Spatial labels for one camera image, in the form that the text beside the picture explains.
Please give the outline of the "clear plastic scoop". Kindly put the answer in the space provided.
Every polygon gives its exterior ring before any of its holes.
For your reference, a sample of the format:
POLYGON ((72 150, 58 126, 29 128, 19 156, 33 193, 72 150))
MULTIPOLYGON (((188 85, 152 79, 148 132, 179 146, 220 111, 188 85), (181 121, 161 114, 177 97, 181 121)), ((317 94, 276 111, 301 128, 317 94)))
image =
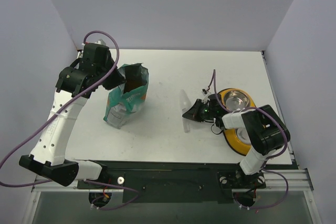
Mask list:
MULTIPOLYGON (((179 97, 179 101, 180 101, 180 107, 182 110, 182 114, 184 114, 185 112, 187 112, 190 108, 191 108, 191 102, 189 97, 187 96, 185 90, 181 90, 180 91, 180 97, 179 97)), ((183 123, 183 130, 185 133, 189 133, 190 132, 190 123, 188 122, 188 119, 182 118, 182 123, 183 123)))

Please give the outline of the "green white dog food bag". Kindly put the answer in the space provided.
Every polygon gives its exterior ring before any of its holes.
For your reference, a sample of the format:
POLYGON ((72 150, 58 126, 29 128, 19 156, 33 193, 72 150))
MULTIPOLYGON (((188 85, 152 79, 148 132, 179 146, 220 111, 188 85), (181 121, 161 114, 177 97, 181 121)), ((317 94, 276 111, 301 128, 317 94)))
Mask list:
POLYGON ((143 108, 149 86, 149 70, 142 63, 124 64, 119 72, 125 83, 113 88, 107 98, 103 120, 120 129, 143 108))

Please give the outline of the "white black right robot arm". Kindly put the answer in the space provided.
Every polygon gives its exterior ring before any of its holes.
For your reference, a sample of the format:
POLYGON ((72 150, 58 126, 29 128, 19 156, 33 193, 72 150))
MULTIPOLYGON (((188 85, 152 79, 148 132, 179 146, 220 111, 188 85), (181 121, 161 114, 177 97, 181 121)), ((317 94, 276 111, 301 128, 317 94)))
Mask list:
POLYGON ((269 105, 255 107, 244 92, 211 93, 194 104, 182 95, 180 103, 186 132, 188 121, 211 123, 221 130, 229 146, 244 156, 234 175, 241 187, 248 186, 253 174, 288 147, 290 133, 277 113, 269 105))

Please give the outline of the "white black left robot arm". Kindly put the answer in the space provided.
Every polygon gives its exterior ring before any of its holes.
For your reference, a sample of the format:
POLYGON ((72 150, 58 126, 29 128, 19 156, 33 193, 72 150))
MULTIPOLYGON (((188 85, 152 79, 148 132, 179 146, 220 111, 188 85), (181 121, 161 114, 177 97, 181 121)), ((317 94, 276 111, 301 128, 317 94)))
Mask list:
POLYGON ((98 86, 111 90, 124 82, 114 64, 109 47, 84 45, 82 56, 60 72, 48 117, 50 122, 30 154, 20 157, 21 167, 62 186, 85 179, 96 188, 107 184, 108 175, 101 164, 69 161, 65 153, 78 115, 91 94, 98 86))

